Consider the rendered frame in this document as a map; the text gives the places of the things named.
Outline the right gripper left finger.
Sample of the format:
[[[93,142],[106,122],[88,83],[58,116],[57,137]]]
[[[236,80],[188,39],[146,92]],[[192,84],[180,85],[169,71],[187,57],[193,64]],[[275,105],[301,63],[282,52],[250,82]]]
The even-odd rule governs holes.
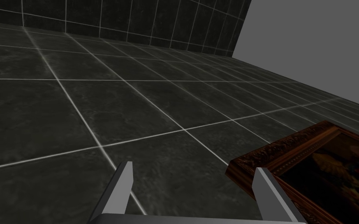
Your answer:
[[[90,220],[101,214],[124,214],[133,186],[133,163],[120,163],[95,206]]]

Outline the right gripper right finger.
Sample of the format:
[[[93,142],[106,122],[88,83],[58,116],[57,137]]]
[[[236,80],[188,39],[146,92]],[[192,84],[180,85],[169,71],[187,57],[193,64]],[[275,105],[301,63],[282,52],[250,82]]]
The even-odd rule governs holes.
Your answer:
[[[264,221],[306,222],[267,168],[256,168],[252,191]]]

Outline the brown framed dark painting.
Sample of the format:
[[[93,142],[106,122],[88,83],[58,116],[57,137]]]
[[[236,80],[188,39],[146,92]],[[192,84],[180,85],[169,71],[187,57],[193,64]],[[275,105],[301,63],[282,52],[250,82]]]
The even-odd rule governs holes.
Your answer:
[[[359,135],[329,121],[230,161],[226,175],[252,198],[267,168],[307,224],[359,224]]]

